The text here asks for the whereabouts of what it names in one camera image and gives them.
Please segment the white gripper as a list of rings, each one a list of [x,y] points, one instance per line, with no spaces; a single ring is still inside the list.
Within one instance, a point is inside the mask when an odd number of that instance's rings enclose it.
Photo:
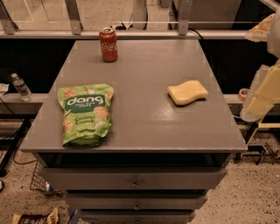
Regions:
[[[267,16],[245,34],[245,39],[266,42],[274,13]],[[244,102],[245,117],[264,117],[280,102],[280,67],[265,66],[257,70]]]

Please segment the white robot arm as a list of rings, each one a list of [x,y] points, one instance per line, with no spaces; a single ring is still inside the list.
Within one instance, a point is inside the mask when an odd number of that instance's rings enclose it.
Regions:
[[[280,10],[266,17],[249,30],[245,39],[266,42],[267,51],[280,59]],[[241,118],[248,122],[264,117],[280,102],[280,66],[265,66],[257,70],[250,91],[242,105]]]

